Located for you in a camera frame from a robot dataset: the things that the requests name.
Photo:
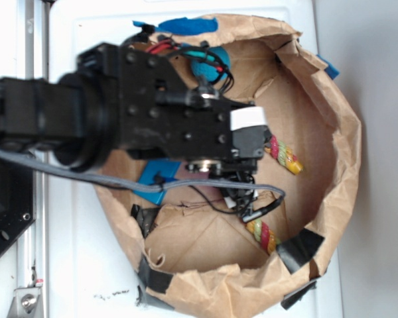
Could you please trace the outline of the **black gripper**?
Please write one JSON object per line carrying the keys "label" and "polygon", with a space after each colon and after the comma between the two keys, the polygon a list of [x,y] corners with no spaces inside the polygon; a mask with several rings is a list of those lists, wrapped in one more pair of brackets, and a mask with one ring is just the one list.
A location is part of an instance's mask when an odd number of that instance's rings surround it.
{"label": "black gripper", "polygon": [[209,160],[216,174],[256,174],[271,133],[262,107],[189,89],[163,56],[119,48],[115,147],[134,159]]}

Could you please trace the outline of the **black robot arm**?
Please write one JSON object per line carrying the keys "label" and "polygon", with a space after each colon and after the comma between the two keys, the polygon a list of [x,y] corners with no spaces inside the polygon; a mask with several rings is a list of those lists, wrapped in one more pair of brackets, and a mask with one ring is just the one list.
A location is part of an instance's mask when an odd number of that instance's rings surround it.
{"label": "black robot arm", "polygon": [[191,89],[171,55],[103,43],[57,83],[0,79],[0,149],[51,151],[75,172],[113,150],[135,160],[184,161],[191,170],[254,174],[271,139],[264,110],[225,98],[198,78]]}

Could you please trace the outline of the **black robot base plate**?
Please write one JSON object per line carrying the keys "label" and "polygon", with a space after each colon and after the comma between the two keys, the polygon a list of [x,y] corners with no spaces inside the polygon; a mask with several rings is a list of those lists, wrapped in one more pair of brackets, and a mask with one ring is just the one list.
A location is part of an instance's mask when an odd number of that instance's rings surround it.
{"label": "black robot base plate", "polygon": [[34,221],[34,174],[0,160],[0,257]]}

